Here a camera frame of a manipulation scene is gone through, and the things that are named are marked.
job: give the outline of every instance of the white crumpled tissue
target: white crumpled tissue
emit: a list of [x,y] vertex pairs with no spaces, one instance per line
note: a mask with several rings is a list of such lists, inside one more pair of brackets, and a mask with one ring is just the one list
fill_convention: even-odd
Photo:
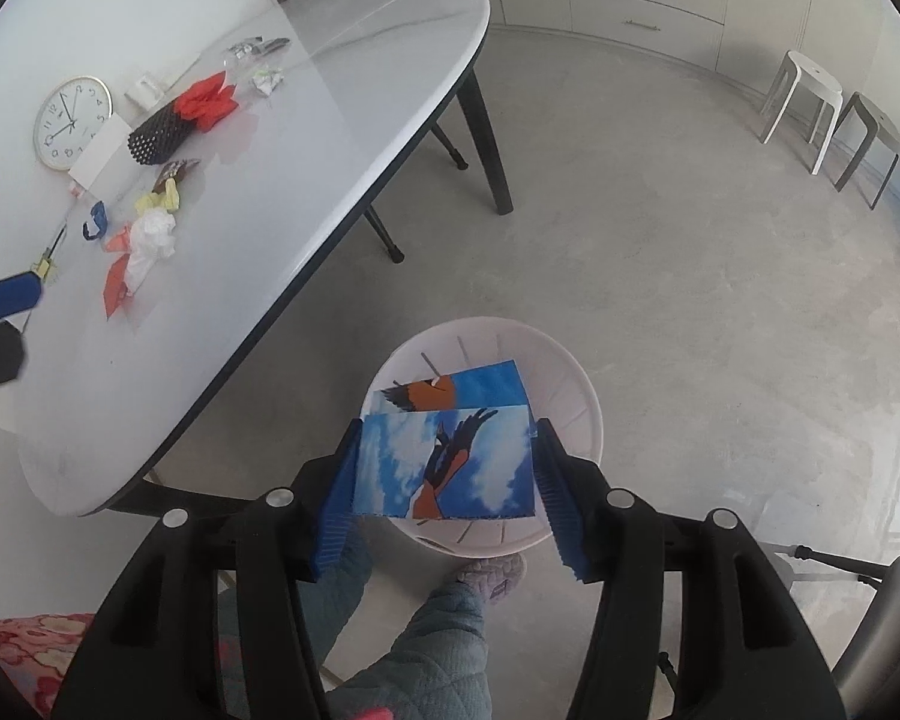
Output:
[[124,283],[133,295],[157,260],[173,255],[176,219],[165,208],[151,208],[130,226],[130,261]]

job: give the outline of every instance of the clock face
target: clock face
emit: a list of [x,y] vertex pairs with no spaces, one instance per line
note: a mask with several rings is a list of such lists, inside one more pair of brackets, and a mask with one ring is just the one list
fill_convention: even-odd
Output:
[[113,100],[103,81],[79,76],[60,84],[37,114],[37,156],[47,167],[69,170],[112,113]]

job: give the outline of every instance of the gold handle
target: gold handle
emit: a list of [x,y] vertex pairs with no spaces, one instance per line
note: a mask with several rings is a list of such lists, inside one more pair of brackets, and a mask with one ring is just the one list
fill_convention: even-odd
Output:
[[659,26],[653,26],[650,23],[635,22],[634,20],[631,20],[631,19],[625,20],[624,23],[628,23],[631,26],[642,26],[642,28],[652,30],[653,32],[660,32]]

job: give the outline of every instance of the white plastic stool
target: white plastic stool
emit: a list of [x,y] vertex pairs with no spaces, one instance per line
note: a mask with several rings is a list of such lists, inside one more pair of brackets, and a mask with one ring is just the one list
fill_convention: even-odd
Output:
[[[586,372],[550,336],[513,319],[468,317],[424,330],[400,346],[377,373],[372,394],[394,382],[406,384],[479,365],[514,360],[536,419],[549,418],[570,455],[600,463],[604,417]],[[528,549],[550,535],[539,493],[536,516],[521,519],[413,520],[391,522],[411,538],[459,557],[499,557]]]
[[813,165],[813,170],[810,172],[810,175],[816,175],[820,171],[823,156],[830,145],[833,130],[837,128],[837,117],[840,116],[840,109],[844,105],[844,87],[840,85],[840,81],[834,79],[831,74],[814,62],[813,59],[804,56],[800,52],[786,52],[783,56],[783,61],[780,63],[780,69],[776,72],[776,78],[773,79],[773,84],[770,86],[767,101],[763,104],[763,110],[760,111],[761,115],[765,116],[770,112],[770,108],[773,107],[773,101],[786,88],[784,81],[788,79],[790,85],[789,89],[787,89],[786,98],[784,98],[783,105],[780,106],[780,111],[776,114],[776,118],[767,125],[767,129],[763,133],[763,142],[767,143],[770,140],[770,135],[773,135],[776,126],[780,124],[780,119],[783,118],[783,112],[787,109],[787,105],[790,104],[790,98],[794,95],[797,84],[803,84],[820,98],[820,104],[817,106],[817,114],[814,117],[813,127],[810,129],[810,137],[807,138],[807,143],[813,143],[813,138],[817,135],[817,129],[820,127],[820,122],[823,119],[824,105],[829,105],[833,109],[833,113],[830,116],[830,124],[828,124],[826,129],[826,137],[823,138],[823,145],[820,147],[820,154],[817,157],[816,164]]

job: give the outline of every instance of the floral fabric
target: floral fabric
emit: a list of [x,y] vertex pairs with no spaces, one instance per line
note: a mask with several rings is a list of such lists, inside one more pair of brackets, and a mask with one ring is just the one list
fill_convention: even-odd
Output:
[[44,614],[0,620],[0,666],[43,717],[50,716],[60,683],[93,614]]

